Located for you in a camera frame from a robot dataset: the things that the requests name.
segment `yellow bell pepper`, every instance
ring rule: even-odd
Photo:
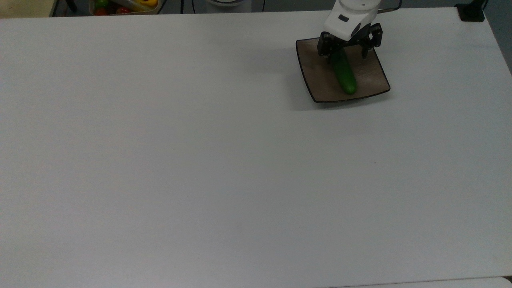
[[[158,0],[137,0],[139,4],[154,7],[158,4]]]

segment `gray floor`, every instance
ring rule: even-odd
[[[59,0],[55,16],[90,16],[89,0],[75,0],[78,7],[77,13],[66,9],[64,0]],[[185,13],[193,13],[192,0],[185,0]],[[277,11],[307,11],[330,10],[335,0],[252,0],[252,10],[261,11],[265,1],[265,12]],[[419,7],[453,7],[456,3],[469,3],[470,0],[404,0],[403,8]],[[398,0],[384,0],[381,7],[394,7]],[[204,0],[195,0],[194,6],[197,13],[204,11]],[[180,1],[168,0],[160,14],[180,13]],[[501,48],[501,52],[512,73],[512,0],[490,0],[485,15],[493,29],[494,35]]]

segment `tomato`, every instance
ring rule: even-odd
[[[96,0],[94,8],[105,8],[109,4],[109,0]]]
[[[125,14],[125,13],[131,13],[131,12],[132,11],[130,9],[123,7],[123,6],[117,8],[117,11],[116,11],[117,14]]]
[[[105,16],[105,15],[108,15],[108,13],[106,12],[106,9],[105,8],[98,8],[96,10],[94,10],[94,15],[95,16]]]

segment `red tomato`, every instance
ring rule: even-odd
[[[131,12],[132,11],[130,9],[123,7],[123,6],[117,8],[117,11],[116,11],[117,14],[125,14],[125,13],[131,13]]]
[[[94,15],[96,16],[104,16],[104,15],[108,15],[108,13],[106,12],[106,9],[101,7],[101,8],[98,8],[96,10],[94,10]]]

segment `floor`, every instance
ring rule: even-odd
[[[54,0],[0,0],[0,18],[48,17]]]

